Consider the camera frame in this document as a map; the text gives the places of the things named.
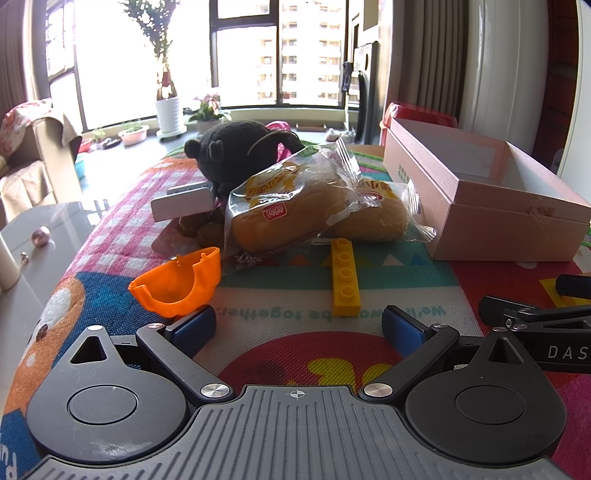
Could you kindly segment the orange plastic toy basket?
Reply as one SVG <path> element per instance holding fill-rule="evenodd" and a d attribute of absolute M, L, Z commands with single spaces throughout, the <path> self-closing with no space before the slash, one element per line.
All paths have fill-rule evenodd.
<path fill-rule="evenodd" d="M 221 250 L 207 247 L 177 257 L 132 280 L 128 291 L 147 311 L 163 318 L 206 305 L 221 282 Z"/>

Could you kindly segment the yellow toy brick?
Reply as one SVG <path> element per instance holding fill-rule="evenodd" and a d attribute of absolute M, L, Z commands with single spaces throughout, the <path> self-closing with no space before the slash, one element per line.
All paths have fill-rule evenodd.
<path fill-rule="evenodd" d="M 352 242 L 345 238 L 332 239 L 331 255 L 332 315 L 356 317 L 362 304 Z"/>

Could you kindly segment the pink cardboard box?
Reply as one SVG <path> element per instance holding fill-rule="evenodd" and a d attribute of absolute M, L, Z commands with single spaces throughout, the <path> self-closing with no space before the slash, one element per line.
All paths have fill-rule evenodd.
<path fill-rule="evenodd" d="M 384 164 L 411 182 L 427 248 L 444 261 L 569 261 L 590 223 L 590 205 L 511 143 L 461 129 L 394 120 Z"/>

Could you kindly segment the packaged brown balls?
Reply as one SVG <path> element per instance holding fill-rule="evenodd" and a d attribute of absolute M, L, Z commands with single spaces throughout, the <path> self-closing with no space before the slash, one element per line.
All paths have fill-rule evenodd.
<path fill-rule="evenodd" d="M 173 259 L 207 247 L 223 248 L 224 213 L 221 207 L 211 212 L 172 220 L 152 242 L 152 250 Z"/>

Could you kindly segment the white rectangular block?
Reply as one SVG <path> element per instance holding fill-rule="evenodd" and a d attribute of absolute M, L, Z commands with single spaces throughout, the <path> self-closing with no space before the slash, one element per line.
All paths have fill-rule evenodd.
<path fill-rule="evenodd" d="M 169 188 L 165 195 L 150 202 L 155 222 L 211 212 L 214 205 L 214 189 L 209 181 Z"/>

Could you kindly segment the large packaged bread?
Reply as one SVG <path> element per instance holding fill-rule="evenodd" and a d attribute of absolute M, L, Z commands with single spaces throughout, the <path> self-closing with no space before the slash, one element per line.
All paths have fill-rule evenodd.
<path fill-rule="evenodd" d="M 228 196 L 224 256 L 252 264 L 327 231 L 372 205 L 362 179 L 341 140 L 305 147 L 249 177 Z"/>

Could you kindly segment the black plush toy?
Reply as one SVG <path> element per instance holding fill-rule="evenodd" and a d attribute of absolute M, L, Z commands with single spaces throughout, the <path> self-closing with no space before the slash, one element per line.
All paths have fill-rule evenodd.
<path fill-rule="evenodd" d="M 304 149 L 297 135 L 293 133 L 291 138 L 300 148 L 298 151 Z M 277 143 L 262 123 L 229 121 L 211 128 L 199 139 L 187 140 L 184 153 L 197 161 L 198 169 L 211 181 L 218 198 L 226 201 L 237 186 L 276 164 Z"/>

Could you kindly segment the pink toy basket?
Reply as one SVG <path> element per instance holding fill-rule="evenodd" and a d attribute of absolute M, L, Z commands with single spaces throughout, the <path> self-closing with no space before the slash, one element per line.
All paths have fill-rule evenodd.
<path fill-rule="evenodd" d="M 276 162 L 287 159 L 300 150 L 298 145 L 294 143 L 294 139 L 291 138 L 293 131 L 291 131 L 290 124 L 287 121 L 276 120 L 266 123 L 266 129 L 270 130 L 273 133 L 273 137 L 278 141 L 276 146 Z"/>

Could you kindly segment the small packaged bread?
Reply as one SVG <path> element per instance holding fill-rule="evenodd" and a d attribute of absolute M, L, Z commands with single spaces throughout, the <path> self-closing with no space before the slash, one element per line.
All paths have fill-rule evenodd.
<path fill-rule="evenodd" d="M 420 195 L 413 183 L 396 184 L 363 177 L 357 194 L 346 186 L 324 186 L 327 216 L 334 220 L 322 234 L 351 241 L 384 243 L 397 240 L 431 242 L 435 227 L 423 223 Z"/>

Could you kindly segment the colourful cartoon play mat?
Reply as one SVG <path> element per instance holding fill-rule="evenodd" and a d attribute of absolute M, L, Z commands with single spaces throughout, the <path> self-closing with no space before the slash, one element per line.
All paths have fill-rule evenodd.
<path fill-rule="evenodd" d="M 1 475 L 17 479 L 39 460 L 25 425 L 25 408 L 40 383 L 81 331 L 101 324 L 127 335 L 155 321 L 132 297 L 133 278 L 158 266 L 152 250 L 160 232 L 148 200 L 175 181 L 198 178 L 197 167 L 171 156 L 145 171 L 138 184 L 98 224 L 55 285 L 26 345 L 1 421 Z M 496 263 L 433 260 L 423 243 L 356 244 L 362 309 L 354 318 L 332 316 L 329 247 L 304 245 L 262 265 L 225 275 L 212 306 L 216 335 L 197 361 L 240 389 L 246 384 L 346 384 L 358 389 L 397 361 L 382 335 L 381 317 L 398 306 L 424 324 L 444 323 L 465 335 L 485 326 L 478 303 L 486 295 L 544 308 L 565 307 L 554 282 L 585 274 L 590 251 L 568 263 Z"/>

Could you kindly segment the pink metallic ball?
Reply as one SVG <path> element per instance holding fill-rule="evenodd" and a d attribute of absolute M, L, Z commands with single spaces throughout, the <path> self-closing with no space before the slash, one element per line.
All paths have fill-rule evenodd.
<path fill-rule="evenodd" d="M 49 243 L 50 238 L 51 233 L 49 228 L 43 225 L 32 232 L 31 243 L 35 248 L 43 248 Z"/>

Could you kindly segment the blue plastic basin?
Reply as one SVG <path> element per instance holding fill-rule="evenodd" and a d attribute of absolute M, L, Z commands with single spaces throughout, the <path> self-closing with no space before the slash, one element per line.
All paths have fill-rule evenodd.
<path fill-rule="evenodd" d="M 85 177 L 85 157 L 85 153 L 79 153 L 74 163 L 76 175 L 79 180 Z"/>

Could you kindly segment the small planter bowl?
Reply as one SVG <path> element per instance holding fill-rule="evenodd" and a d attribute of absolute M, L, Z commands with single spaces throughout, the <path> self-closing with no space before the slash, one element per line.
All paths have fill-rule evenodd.
<path fill-rule="evenodd" d="M 130 147 L 145 141 L 147 138 L 148 130 L 148 125 L 138 124 L 121 130 L 118 133 L 118 137 L 125 147 Z"/>

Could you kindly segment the beige sofa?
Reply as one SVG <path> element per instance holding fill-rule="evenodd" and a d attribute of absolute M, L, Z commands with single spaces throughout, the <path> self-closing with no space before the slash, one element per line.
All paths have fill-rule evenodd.
<path fill-rule="evenodd" d="M 77 201 L 82 137 L 50 98 L 22 103 L 1 123 L 1 225 L 37 206 Z"/>

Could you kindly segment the white slippers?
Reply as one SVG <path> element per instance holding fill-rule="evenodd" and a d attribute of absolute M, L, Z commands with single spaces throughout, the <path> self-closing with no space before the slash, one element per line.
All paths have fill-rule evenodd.
<path fill-rule="evenodd" d="M 327 135 L 325 136 L 325 141 L 337 142 L 339 139 L 341 139 L 346 144 L 355 143 L 356 142 L 356 131 L 355 130 L 339 131 L 339 130 L 329 128 Z"/>

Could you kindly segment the pink flower pot plant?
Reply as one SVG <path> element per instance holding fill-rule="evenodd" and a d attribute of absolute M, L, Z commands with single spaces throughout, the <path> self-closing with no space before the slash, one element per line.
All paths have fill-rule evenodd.
<path fill-rule="evenodd" d="M 207 94 L 199 99 L 197 110 L 190 114 L 188 123 L 204 134 L 211 128 L 231 120 L 228 112 L 221 110 L 221 96 L 217 93 Z"/>

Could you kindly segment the white air conditioner column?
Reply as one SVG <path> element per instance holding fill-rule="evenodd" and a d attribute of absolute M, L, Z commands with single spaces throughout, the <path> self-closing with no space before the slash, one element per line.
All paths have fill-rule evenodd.
<path fill-rule="evenodd" d="M 548 43 L 545 1 L 470 1 L 460 128 L 532 152 L 544 100 Z"/>

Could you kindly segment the tall plant white pot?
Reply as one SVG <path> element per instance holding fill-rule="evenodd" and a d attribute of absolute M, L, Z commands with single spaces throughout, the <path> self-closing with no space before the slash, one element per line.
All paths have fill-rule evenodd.
<path fill-rule="evenodd" d="M 172 44 L 168 30 L 179 1 L 121 1 L 124 13 L 149 41 L 156 61 L 156 117 L 161 138 L 172 138 L 185 131 L 176 87 L 171 77 L 168 52 Z"/>

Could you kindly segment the white cylinder post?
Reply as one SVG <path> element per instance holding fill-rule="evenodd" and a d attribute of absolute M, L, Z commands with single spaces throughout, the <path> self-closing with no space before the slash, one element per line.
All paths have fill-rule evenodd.
<path fill-rule="evenodd" d="M 0 288 L 10 290 L 20 278 L 20 267 L 16 263 L 4 238 L 0 236 Z"/>

